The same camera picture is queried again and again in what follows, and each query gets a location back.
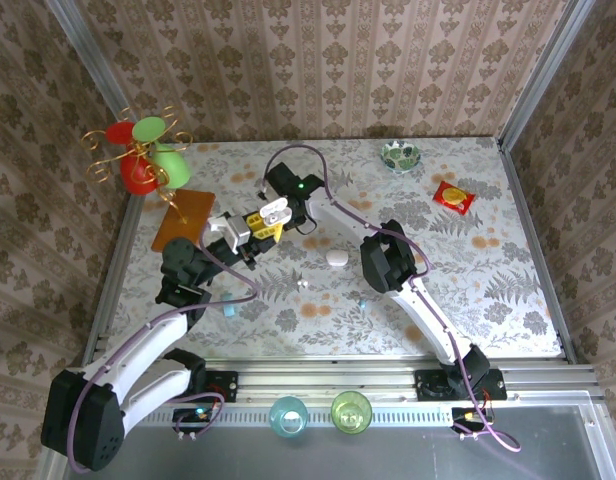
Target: damask wallpaper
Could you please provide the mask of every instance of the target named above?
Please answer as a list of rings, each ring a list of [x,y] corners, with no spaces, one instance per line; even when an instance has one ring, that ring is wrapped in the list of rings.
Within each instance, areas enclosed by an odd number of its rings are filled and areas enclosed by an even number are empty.
[[[581,356],[616,422],[616,1],[598,1],[513,149]]]
[[[129,101],[208,141],[494,135],[565,1],[77,5]]]
[[[0,479],[32,478],[50,380],[89,333],[125,194],[86,180],[77,140],[107,117],[43,2],[0,1]]]

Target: floral table surface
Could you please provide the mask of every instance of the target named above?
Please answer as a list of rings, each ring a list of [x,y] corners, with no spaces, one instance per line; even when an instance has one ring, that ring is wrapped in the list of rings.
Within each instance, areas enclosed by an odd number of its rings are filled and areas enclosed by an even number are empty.
[[[496,145],[491,138],[412,139],[421,162],[398,175],[379,158],[385,140],[305,142],[328,160],[333,192],[371,221],[395,218],[427,252],[435,269],[425,279],[431,295],[457,328],[489,357],[554,357],[561,353],[535,265]],[[256,194],[265,163],[286,142],[194,144],[185,157],[193,178],[185,188],[209,191],[213,213],[244,214],[261,206]],[[311,152],[294,149],[280,159],[300,176],[320,173]],[[464,217],[432,201],[441,180],[477,198]],[[164,310],[155,306],[160,254],[150,250],[165,207],[144,203],[111,341]],[[332,268],[328,250],[345,249],[350,260]],[[391,300],[372,290],[361,274],[358,250],[338,233],[317,227],[308,236],[286,233],[258,258],[254,272],[263,295],[236,307],[233,317],[208,309],[178,342],[206,357],[427,355],[421,332]],[[298,286],[307,281],[308,287]],[[234,298],[247,287],[226,273],[210,291]],[[365,308],[360,307],[365,300]]]

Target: gold wire decoration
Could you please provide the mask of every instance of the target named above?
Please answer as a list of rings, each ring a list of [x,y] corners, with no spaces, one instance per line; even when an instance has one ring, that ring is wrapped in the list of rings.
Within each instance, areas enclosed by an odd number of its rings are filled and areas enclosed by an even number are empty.
[[[137,108],[135,106],[129,106],[124,108],[119,112],[117,118],[119,118],[120,122],[132,122],[132,116],[138,116],[141,119],[144,118],[144,112],[142,109]],[[182,111],[179,107],[175,105],[168,105],[164,107],[161,111],[161,118],[164,121],[169,121],[169,125],[164,129],[164,131],[154,140],[149,142],[138,142],[134,138],[132,138],[131,143],[126,147],[126,152],[121,155],[117,155],[113,158],[107,158],[104,160],[97,160],[91,163],[86,169],[86,175],[95,183],[102,183],[108,180],[112,175],[112,164],[117,160],[121,160],[127,156],[135,156],[135,165],[133,166],[132,172],[130,174],[130,179],[137,183],[138,185],[146,185],[157,180],[157,188],[155,189],[159,198],[161,198],[164,202],[168,203],[172,206],[182,222],[186,223],[187,218],[181,213],[181,210],[175,203],[175,192],[166,189],[166,185],[170,183],[170,177],[164,168],[159,165],[156,165],[151,159],[157,153],[156,142],[164,137],[164,135],[168,134],[174,127],[177,125],[182,118]],[[95,151],[101,145],[101,136],[106,136],[106,131],[104,130],[92,130],[87,132],[83,137],[81,137],[80,144],[81,146],[88,151]],[[175,149],[175,152],[181,152],[186,150],[193,142],[193,135],[190,132],[180,131],[174,135],[175,143],[184,144],[182,147]],[[145,180],[141,180],[137,178],[138,170],[140,168],[141,160],[145,160],[148,165],[144,168],[144,176]]]

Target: yellow block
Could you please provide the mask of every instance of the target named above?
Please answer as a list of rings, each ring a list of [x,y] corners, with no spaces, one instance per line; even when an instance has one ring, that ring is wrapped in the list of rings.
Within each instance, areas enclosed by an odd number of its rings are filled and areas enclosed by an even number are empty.
[[[281,234],[284,231],[284,226],[281,223],[271,227],[266,226],[264,219],[258,213],[253,213],[246,218],[246,224],[252,231],[253,236],[258,240],[263,240],[274,235],[275,242],[279,243]]]

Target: red snack package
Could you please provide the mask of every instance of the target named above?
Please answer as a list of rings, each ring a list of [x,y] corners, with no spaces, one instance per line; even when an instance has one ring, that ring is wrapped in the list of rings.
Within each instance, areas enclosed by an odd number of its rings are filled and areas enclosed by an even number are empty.
[[[475,194],[442,181],[432,199],[455,212],[459,212],[461,215],[465,215],[475,199]]]

